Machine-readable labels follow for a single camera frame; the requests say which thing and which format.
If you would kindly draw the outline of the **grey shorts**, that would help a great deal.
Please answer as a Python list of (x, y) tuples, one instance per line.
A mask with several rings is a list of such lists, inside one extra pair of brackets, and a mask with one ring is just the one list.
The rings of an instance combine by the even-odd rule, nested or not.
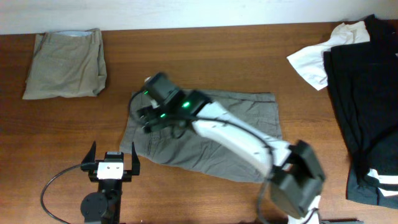
[[(280, 139), (279, 107), (272, 93), (239, 93), (204, 90), (240, 120)], [(192, 131), (174, 139), (170, 128), (146, 134), (133, 120), (127, 122), (119, 146), (123, 153), (136, 151), (157, 164), (180, 167), (235, 182), (261, 183), (263, 176), (244, 159), (226, 147)]]

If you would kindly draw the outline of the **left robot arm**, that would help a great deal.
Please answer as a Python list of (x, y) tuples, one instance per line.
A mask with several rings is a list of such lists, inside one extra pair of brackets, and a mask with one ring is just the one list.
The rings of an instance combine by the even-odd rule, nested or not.
[(98, 184), (96, 192), (88, 194), (81, 202), (80, 211), (85, 223), (120, 224), (123, 183), (131, 182), (140, 174), (141, 163), (135, 145), (131, 144), (131, 169), (124, 169), (122, 152), (106, 152), (103, 160), (96, 160), (96, 144), (81, 162), (81, 170), (89, 180)]

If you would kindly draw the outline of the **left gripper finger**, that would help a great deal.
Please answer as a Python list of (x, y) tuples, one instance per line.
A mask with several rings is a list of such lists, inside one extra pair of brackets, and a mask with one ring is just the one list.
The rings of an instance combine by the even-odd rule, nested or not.
[(96, 167), (95, 154), (96, 154), (96, 141), (92, 143), (90, 150), (88, 151), (88, 153), (81, 162), (80, 169), (82, 171), (91, 171), (95, 169)]
[(131, 155), (132, 155), (132, 168), (131, 175), (139, 175), (140, 174), (140, 160), (136, 153), (136, 148), (134, 142), (131, 144)]

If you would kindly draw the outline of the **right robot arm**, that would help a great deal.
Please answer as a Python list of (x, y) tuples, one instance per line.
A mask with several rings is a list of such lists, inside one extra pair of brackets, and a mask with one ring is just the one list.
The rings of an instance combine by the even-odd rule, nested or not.
[(289, 223), (320, 223), (319, 203), (326, 179), (311, 145), (274, 138), (235, 117), (219, 102), (198, 90), (183, 91), (165, 73), (145, 80), (141, 93), (150, 106), (129, 115), (154, 132), (166, 127), (190, 128), (254, 166), (264, 180), (257, 198), (262, 204), (266, 189), (272, 202), (288, 216)]

